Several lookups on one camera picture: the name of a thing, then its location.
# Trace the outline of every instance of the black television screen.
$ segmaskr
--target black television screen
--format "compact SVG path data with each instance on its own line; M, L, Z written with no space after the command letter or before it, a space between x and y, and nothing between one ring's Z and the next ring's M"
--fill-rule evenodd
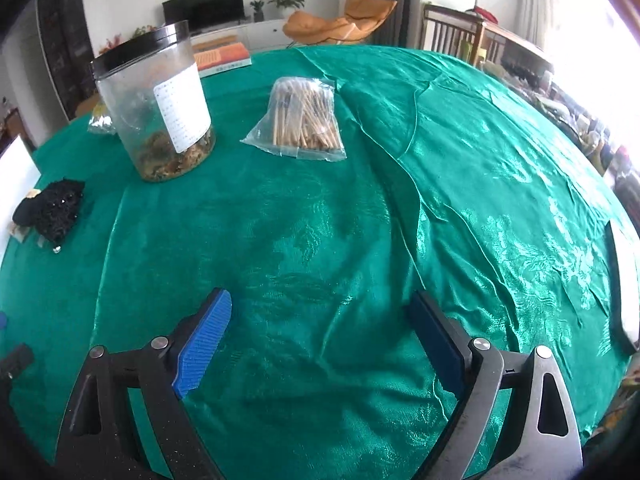
M188 20L192 33L245 17L243 0L169 0L162 9L167 24Z

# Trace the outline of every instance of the plant pot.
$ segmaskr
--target plant pot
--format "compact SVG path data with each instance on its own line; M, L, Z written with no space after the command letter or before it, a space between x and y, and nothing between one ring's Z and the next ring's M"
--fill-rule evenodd
M295 7L278 7L278 8L280 9L280 14L285 20L287 20L289 16L292 15L297 10Z

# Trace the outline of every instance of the white paper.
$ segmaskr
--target white paper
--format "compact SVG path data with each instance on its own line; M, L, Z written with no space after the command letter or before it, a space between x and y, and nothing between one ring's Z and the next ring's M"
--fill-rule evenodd
M195 63L155 86L154 95L176 152L182 153L193 146L211 127Z
M40 171L20 137L0 156L0 267L9 243L9 222L15 208L27 193L33 189Z

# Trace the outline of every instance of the dark cabinet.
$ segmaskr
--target dark cabinet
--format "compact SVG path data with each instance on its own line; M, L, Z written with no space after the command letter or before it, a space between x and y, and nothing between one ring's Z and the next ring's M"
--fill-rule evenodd
M96 91L94 59L82 0L37 0L40 41L60 103L69 120Z

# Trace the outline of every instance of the green tablecloth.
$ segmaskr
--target green tablecloth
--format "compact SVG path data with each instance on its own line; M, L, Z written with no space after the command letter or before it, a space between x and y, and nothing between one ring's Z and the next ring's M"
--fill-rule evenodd
M347 160L239 142L284 75L336 82ZM429 52L270 52L203 86L218 142L177 180L142 182L119 140L84 119L35 153L41 186L86 181L60 254L12 240L0 270L1 350L24 341L36 355L13 404L48 457L88 349L166 334L214 286L233 315L185 404L229 480L410 478L454 406L401 308L422 286L501 349L548 345L588 436L626 363L609 339L604 227L632 227L559 130Z

